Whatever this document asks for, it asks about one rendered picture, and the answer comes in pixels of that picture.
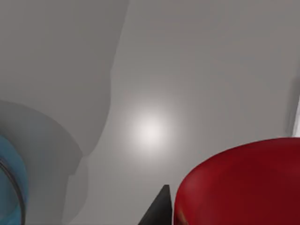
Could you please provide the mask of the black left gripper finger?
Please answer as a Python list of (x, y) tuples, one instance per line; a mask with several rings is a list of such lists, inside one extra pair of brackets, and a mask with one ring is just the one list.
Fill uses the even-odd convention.
[(138, 225), (172, 225), (170, 186), (163, 185)]

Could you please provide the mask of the light blue cup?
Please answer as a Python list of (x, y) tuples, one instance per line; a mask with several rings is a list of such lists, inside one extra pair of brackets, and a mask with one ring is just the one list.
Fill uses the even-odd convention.
[(25, 225), (28, 178), (23, 159), (0, 135), (0, 225)]

